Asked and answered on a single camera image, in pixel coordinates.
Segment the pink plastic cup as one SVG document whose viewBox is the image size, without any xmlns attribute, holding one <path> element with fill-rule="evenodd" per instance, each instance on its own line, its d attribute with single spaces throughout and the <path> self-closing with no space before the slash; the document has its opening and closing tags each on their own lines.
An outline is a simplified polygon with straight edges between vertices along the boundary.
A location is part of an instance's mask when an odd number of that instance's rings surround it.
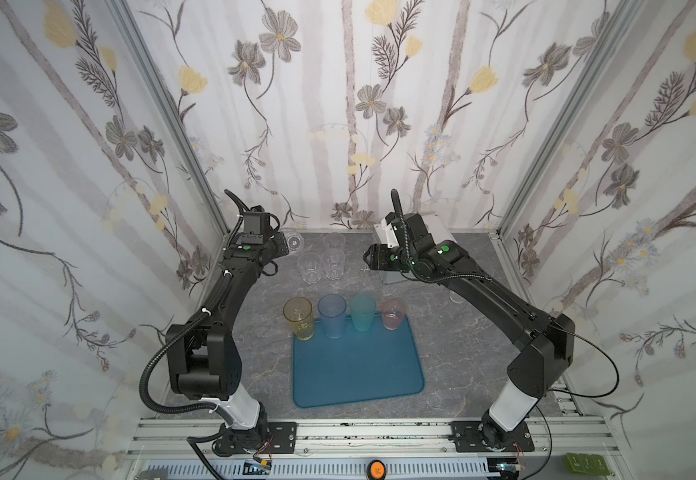
<svg viewBox="0 0 696 480">
<path fill-rule="evenodd" d="M 397 330 L 406 319 L 407 305 L 401 299 L 390 299 L 382 305 L 381 316 L 387 330 Z"/>
</svg>

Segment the teal plastic cup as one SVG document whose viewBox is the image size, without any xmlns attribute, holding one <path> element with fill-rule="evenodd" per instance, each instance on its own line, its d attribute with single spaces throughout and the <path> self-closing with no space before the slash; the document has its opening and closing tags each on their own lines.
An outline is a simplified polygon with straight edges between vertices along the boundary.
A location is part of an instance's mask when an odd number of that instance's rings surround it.
<svg viewBox="0 0 696 480">
<path fill-rule="evenodd" d="M 350 300 L 350 312 L 353 327 L 359 332 L 367 332 L 374 322 L 376 300 L 366 293 L 357 294 Z"/>
</svg>

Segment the yellow plastic cup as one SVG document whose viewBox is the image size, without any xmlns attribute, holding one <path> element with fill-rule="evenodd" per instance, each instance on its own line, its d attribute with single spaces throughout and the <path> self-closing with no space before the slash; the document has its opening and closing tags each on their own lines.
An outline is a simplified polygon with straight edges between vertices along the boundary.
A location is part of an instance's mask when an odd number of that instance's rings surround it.
<svg viewBox="0 0 696 480">
<path fill-rule="evenodd" d="M 308 298 L 293 297 L 283 307 L 283 315 L 295 337 L 310 340 L 314 333 L 313 304 Z"/>
</svg>

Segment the blue plastic cup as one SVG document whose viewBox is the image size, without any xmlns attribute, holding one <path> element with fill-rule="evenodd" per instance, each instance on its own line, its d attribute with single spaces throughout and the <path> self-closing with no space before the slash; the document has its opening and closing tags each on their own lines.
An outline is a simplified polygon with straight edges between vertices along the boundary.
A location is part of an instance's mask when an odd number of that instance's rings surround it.
<svg viewBox="0 0 696 480">
<path fill-rule="evenodd" d="M 327 294 L 318 302 L 319 318 L 324 334 L 331 339 L 343 336 L 346 325 L 347 302 L 339 294 Z"/>
</svg>

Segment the teal plastic tray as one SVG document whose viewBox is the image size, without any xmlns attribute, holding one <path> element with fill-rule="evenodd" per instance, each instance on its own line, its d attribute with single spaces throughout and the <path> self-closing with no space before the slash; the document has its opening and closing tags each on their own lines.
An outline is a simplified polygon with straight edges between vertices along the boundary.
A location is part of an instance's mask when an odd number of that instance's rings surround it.
<svg viewBox="0 0 696 480">
<path fill-rule="evenodd" d="M 415 336 L 405 319 L 388 330 L 377 319 L 360 332 L 346 321 L 338 339 L 319 324 L 306 341 L 292 340 L 292 391 L 295 405 L 315 408 L 420 393 L 425 379 Z"/>
</svg>

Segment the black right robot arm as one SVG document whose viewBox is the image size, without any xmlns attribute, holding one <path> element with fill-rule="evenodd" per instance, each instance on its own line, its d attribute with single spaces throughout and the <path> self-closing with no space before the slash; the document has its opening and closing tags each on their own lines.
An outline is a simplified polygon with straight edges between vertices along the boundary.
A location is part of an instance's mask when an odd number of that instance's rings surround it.
<svg viewBox="0 0 696 480">
<path fill-rule="evenodd" d="M 453 240 L 436 241 L 422 216 L 388 214 L 382 226 L 395 237 L 371 245 L 364 261 L 375 271 L 397 271 L 445 287 L 474 306 L 519 351 L 507 367 L 508 381 L 484 419 L 501 433 L 514 431 L 571 366 L 575 327 L 513 293 Z"/>
</svg>

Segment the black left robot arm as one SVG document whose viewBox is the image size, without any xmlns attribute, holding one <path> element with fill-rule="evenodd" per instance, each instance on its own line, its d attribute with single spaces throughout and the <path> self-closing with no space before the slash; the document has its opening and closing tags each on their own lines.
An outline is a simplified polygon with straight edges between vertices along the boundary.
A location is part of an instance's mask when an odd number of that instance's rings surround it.
<svg viewBox="0 0 696 480">
<path fill-rule="evenodd" d="M 243 303 L 266 267 L 289 254 L 278 218 L 255 206 L 244 208 L 220 258 L 220 277 L 197 319 L 171 327 L 166 334 L 170 387 L 190 402 L 160 405 L 163 414 L 197 410 L 219 414 L 231 428 L 253 430 L 263 406 L 242 385 L 242 359 L 233 329 Z"/>
</svg>

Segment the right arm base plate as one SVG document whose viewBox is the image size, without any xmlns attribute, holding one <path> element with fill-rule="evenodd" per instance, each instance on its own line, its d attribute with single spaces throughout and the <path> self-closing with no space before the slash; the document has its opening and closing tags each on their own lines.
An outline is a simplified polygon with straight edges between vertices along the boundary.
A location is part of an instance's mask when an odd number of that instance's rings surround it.
<svg viewBox="0 0 696 480">
<path fill-rule="evenodd" d="M 514 430 L 505 431 L 488 420 L 452 421 L 451 440 L 458 453 L 534 452 L 535 445 L 527 424 L 522 421 Z"/>
</svg>

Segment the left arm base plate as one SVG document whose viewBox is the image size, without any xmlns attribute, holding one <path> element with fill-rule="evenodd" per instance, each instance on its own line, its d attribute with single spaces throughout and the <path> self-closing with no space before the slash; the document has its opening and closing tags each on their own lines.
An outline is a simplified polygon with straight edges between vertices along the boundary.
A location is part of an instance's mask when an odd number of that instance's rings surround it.
<svg viewBox="0 0 696 480">
<path fill-rule="evenodd" d="M 293 454 L 297 429 L 296 422 L 269 422 L 249 430 L 223 428 L 223 435 L 212 443 L 212 451 L 220 457 L 258 452 Z"/>
</svg>

